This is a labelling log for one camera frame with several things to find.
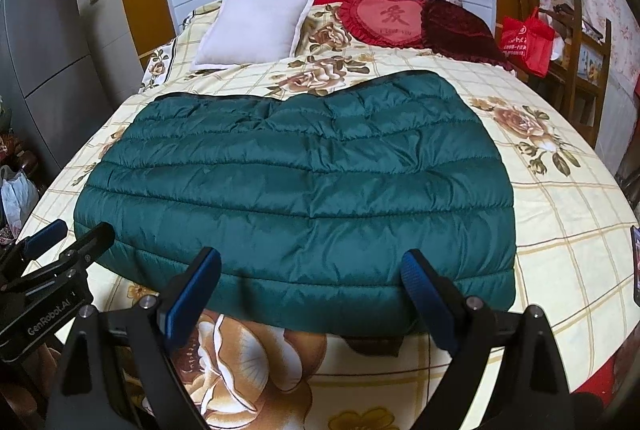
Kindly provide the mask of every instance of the green blanket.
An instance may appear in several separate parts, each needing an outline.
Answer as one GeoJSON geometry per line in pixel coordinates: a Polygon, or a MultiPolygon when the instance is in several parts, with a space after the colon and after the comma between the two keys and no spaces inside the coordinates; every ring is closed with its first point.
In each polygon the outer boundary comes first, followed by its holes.
{"type": "Polygon", "coordinates": [[[222,255],[208,307],[344,336],[417,330],[402,254],[419,248],[465,295],[514,300],[513,189],[450,84],[425,70],[329,96],[167,95],[91,173],[76,236],[100,221],[100,264],[155,290],[202,246],[222,255]]]}

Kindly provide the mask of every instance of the phone screen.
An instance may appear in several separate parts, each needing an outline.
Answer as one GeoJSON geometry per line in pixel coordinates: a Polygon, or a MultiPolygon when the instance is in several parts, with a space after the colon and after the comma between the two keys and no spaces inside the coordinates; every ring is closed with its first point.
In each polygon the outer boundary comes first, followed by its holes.
{"type": "Polygon", "coordinates": [[[631,226],[631,246],[634,249],[634,302],[640,305],[640,231],[631,226]]]}

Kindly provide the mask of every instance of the red tote bag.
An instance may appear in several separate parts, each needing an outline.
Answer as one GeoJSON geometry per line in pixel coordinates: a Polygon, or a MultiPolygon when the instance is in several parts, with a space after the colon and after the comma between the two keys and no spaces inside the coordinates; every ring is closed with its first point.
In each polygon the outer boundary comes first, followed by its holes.
{"type": "Polygon", "coordinates": [[[549,70],[554,35],[554,30],[538,18],[536,7],[524,23],[505,16],[500,49],[509,56],[522,58],[529,72],[544,77],[549,70]]]}

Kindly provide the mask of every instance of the black chinese character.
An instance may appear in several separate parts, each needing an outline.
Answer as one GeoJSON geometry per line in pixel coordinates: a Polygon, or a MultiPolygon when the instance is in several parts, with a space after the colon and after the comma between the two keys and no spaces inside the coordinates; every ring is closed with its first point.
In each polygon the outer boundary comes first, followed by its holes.
{"type": "Polygon", "coordinates": [[[391,7],[380,13],[380,15],[388,14],[388,16],[384,20],[382,20],[382,23],[386,24],[387,22],[400,22],[401,24],[408,25],[408,23],[400,17],[400,15],[403,13],[404,11],[400,8],[399,5],[392,5],[391,7]]]}

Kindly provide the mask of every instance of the floral bedsheet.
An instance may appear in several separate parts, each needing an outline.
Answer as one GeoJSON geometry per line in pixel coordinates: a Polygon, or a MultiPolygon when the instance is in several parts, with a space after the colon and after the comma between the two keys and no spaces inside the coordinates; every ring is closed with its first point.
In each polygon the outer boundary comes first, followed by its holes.
{"type": "MultiPolygon", "coordinates": [[[[447,79],[478,114],[510,176],[517,244],[513,309],[542,305],[571,388],[622,344],[640,319],[632,298],[629,237],[636,219],[593,150],[543,99],[500,67],[453,61],[428,50],[364,45],[342,28],[335,4],[312,9],[295,58],[190,72],[219,6],[196,10],[178,38],[158,49],[141,93],[118,108],[53,182],[22,236],[58,218],[70,229],[66,240],[30,269],[51,262],[74,241],[73,210],[87,175],[156,96],[322,96],[400,70],[428,69],[447,79]]],[[[127,307],[151,292],[99,265],[89,268],[89,285],[99,309],[127,307]]],[[[466,428],[479,423],[501,358],[500,349],[492,352],[466,428]]],[[[449,358],[427,335],[345,339],[204,311],[174,363],[212,428],[398,430],[415,421],[449,358]]],[[[132,381],[131,387],[146,406],[139,385],[132,381]]]]}

